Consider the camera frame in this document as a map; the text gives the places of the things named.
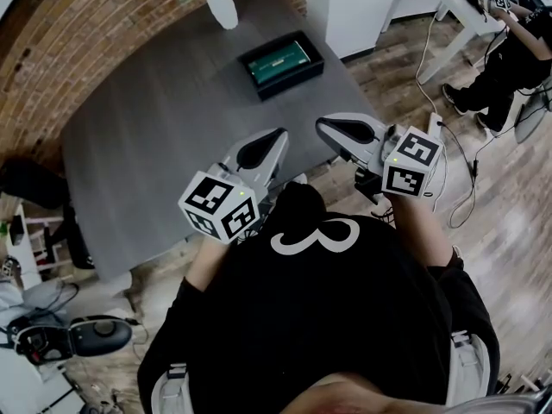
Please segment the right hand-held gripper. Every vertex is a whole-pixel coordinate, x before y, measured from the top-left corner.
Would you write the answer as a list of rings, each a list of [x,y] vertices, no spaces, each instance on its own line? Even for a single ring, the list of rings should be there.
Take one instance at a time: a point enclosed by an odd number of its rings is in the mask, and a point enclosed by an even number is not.
[[[370,159],[368,165],[376,172],[358,168],[354,186],[374,203],[380,193],[421,198],[443,153],[441,126],[436,123],[427,132],[399,125],[387,129],[367,114],[336,113],[318,118],[316,131],[341,156]]]

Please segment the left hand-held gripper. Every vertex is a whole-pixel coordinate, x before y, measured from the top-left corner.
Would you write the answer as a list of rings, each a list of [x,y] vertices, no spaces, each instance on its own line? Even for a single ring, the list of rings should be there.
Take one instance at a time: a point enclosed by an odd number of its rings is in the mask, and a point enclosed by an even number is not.
[[[197,172],[178,201],[192,228],[226,245],[250,229],[260,220],[259,204],[288,147],[286,129],[262,130],[238,141],[227,165],[217,162]]]

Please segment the black tray box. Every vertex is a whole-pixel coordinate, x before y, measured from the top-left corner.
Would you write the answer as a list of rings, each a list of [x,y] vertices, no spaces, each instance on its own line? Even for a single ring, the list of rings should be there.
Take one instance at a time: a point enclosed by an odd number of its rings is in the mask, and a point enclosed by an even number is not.
[[[283,47],[286,43],[291,41],[298,41],[303,47],[305,52],[310,57],[310,63],[302,65],[299,68],[289,71],[276,79],[269,81],[263,85],[257,85],[253,77],[248,72],[246,64],[260,56],[264,56],[272,51]],[[266,101],[271,97],[290,90],[291,88],[300,85],[312,78],[318,77],[323,74],[324,70],[324,58],[318,52],[315,45],[310,38],[302,30],[294,31],[289,34],[280,36],[277,39],[269,41],[251,51],[248,51],[238,58],[247,75],[250,77],[255,91],[261,101]]]

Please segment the green rectangular box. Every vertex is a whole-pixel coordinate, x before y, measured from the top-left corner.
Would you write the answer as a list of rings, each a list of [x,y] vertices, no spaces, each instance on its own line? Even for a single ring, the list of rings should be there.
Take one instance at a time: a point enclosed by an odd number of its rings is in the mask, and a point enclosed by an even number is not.
[[[291,70],[311,62],[298,41],[286,43],[283,47],[260,56],[246,64],[248,72],[257,85],[263,85]]]

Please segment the person's left forearm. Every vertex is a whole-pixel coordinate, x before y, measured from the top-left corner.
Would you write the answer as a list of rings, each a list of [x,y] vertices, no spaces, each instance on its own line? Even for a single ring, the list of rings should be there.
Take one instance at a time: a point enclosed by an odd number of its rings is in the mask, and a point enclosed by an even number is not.
[[[222,265],[230,245],[206,236],[185,274],[186,281],[197,290],[204,292]]]

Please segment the person's right forearm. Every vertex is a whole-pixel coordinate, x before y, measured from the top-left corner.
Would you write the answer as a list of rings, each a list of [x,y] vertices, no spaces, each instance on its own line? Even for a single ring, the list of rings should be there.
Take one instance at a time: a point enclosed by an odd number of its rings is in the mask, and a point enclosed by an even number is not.
[[[445,267],[453,245],[429,206],[420,199],[387,193],[395,228],[416,260],[425,267]]]

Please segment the white vase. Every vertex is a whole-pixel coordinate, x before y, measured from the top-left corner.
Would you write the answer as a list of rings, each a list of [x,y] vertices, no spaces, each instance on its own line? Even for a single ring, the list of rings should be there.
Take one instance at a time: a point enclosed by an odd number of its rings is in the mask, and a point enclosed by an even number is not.
[[[236,28],[238,15],[233,0],[206,0],[212,15],[227,30]]]

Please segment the person's black shirt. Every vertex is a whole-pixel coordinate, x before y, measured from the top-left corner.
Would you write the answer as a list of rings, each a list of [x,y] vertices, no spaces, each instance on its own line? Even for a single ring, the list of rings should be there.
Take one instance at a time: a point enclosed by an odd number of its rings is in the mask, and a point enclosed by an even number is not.
[[[499,341],[453,250],[425,267],[394,222],[288,183],[204,292],[183,278],[137,372],[144,413],[443,414],[492,395]]]

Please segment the black bag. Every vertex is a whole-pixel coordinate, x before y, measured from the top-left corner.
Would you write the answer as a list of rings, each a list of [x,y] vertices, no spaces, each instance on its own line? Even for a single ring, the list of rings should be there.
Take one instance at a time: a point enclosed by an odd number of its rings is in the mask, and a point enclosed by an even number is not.
[[[0,167],[0,192],[55,210],[70,199],[68,184],[54,172],[27,159],[9,159]]]

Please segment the grey headset carrying case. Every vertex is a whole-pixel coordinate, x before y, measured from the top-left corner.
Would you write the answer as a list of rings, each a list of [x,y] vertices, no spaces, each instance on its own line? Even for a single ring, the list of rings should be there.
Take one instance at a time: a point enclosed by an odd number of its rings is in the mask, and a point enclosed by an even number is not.
[[[63,323],[54,317],[48,322],[19,317],[7,328],[0,328],[6,338],[0,348],[14,351],[32,365],[66,361],[72,357],[96,357],[125,347],[133,335],[127,319],[113,316],[80,317]]]

